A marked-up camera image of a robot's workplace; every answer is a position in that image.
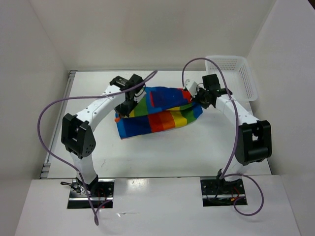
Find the rainbow striped shorts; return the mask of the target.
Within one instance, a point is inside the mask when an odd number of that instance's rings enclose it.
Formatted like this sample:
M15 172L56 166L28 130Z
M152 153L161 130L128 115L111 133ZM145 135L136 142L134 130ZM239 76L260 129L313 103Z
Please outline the rainbow striped shorts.
M145 93L129 117L116 115L121 139L180 128L202 114L202 107L182 88L147 87Z

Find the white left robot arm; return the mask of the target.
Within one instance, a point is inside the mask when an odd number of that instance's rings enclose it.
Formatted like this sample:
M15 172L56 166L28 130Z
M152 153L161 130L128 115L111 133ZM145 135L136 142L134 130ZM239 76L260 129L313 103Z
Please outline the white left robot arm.
M144 80L136 74L130 79L117 76L110 81L102 98L74 115L67 113L63 117L61 142L72 157L77 168L77 185L86 196L94 196L98 191L98 175L92 159L96 127L111 111L119 118L128 117L146 94L144 89Z

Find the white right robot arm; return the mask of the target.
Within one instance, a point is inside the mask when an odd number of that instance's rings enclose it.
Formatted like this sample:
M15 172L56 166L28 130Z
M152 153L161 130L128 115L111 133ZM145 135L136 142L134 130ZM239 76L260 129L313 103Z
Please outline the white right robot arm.
M227 87L221 87L217 74L202 77L202 85L185 81L191 100L207 109L220 111L236 128L234 146L227 165L218 171L216 188L227 193L249 165L259 163L272 154L271 124L250 114Z

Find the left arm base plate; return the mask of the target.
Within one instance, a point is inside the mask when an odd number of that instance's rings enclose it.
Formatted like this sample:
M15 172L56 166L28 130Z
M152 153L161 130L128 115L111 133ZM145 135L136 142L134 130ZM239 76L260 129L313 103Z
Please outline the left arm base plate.
M114 196L114 179L101 178L98 181L98 186L93 193L89 193L92 205L95 209L113 208ZM87 209L90 208L88 198L83 187L80 187L76 179L71 182L61 182L61 185L70 187L67 209Z

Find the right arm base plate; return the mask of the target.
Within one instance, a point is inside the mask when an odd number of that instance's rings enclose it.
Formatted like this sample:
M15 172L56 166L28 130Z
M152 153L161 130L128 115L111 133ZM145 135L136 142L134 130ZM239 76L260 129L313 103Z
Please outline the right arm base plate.
M200 179L202 202L204 207L222 207L247 205L243 181L239 178L228 182L219 177L202 177Z

